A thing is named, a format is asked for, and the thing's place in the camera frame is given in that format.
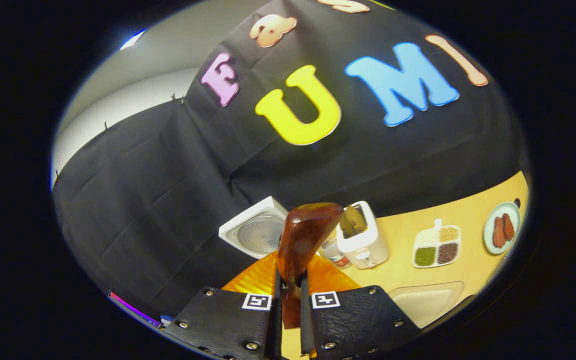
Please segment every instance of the beige tray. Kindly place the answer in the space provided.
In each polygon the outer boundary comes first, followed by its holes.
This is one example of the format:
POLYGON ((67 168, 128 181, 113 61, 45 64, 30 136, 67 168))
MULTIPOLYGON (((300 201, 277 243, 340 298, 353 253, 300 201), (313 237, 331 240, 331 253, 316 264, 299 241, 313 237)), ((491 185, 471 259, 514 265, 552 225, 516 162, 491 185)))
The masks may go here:
POLYGON ((462 291, 464 291, 464 283, 453 281, 443 284, 400 287, 392 290, 388 295, 414 322, 414 325, 424 328, 453 309, 462 291))

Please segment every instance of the blue letter m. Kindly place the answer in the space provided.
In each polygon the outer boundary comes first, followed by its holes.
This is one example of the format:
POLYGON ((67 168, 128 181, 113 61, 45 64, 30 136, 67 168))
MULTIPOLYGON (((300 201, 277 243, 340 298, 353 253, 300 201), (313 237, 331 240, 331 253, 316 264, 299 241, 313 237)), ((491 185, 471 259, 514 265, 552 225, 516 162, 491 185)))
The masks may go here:
POLYGON ((403 42, 392 50, 401 71, 370 56, 360 57, 345 67, 347 75, 361 78, 377 96, 386 110, 383 121, 387 126, 404 123, 414 115, 410 107, 402 105, 395 93, 421 111, 428 109, 422 83, 428 89, 430 102, 437 107, 459 98, 457 90, 428 61, 419 46, 403 42))

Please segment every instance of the yellow letter u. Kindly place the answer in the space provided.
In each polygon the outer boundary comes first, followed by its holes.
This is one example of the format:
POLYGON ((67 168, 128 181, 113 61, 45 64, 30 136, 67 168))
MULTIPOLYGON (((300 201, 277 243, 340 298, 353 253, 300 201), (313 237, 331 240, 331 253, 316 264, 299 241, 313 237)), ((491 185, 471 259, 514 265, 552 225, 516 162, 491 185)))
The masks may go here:
POLYGON ((297 87, 312 101, 319 112, 317 120, 301 122, 284 102, 284 92, 274 89, 254 107, 254 112, 265 116, 279 136, 292 145, 310 145, 332 133, 341 120, 341 108, 326 86, 315 76, 315 66, 307 64, 291 73, 286 85, 297 87))

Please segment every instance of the white divided tray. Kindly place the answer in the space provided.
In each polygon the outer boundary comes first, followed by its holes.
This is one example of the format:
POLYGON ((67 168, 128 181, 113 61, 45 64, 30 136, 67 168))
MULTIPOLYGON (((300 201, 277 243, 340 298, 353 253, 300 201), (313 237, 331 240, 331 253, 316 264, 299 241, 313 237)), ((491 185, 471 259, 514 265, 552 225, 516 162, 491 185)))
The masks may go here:
POLYGON ((441 267, 443 265, 452 264, 459 258, 459 254, 462 252, 462 230, 456 225, 442 225, 442 219, 436 219, 434 221, 434 227, 428 228, 419 232, 414 239, 414 246, 412 249, 412 265, 416 268, 434 268, 434 267, 441 267), (450 241, 441 241, 440 240, 440 231, 441 229, 448 229, 453 228, 457 230, 457 239, 450 240, 450 241), (457 253, 450 261, 439 263, 439 253, 441 251, 442 246, 446 246, 448 244, 457 244, 457 253), (424 248, 433 248, 434 249, 434 260, 431 264, 428 265, 419 265, 415 262, 415 258, 417 255, 418 249, 424 248))

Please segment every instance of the plate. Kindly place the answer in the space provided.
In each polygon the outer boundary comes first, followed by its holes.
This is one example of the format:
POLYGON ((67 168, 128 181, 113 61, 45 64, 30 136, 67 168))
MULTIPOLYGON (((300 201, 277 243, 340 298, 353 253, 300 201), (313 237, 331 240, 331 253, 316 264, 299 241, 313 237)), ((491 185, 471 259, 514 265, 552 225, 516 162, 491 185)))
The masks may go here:
POLYGON ((484 244, 490 254, 500 255, 510 248, 510 245, 512 245, 515 239, 517 239, 517 234, 519 233, 519 220, 519 207, 517 207, 514 202, 502 202, 497 205, 492 212, 490 212, 486 225, 484 226, 484 244), (505 244, 503 244, 501 248, 496 248, 492 244, 492 233, 495 230, 495 218, 502 217, 504 213, 508 214, 510 217, 512 227, 514 227, 514 237, 510 240, 506 240, 505 244))

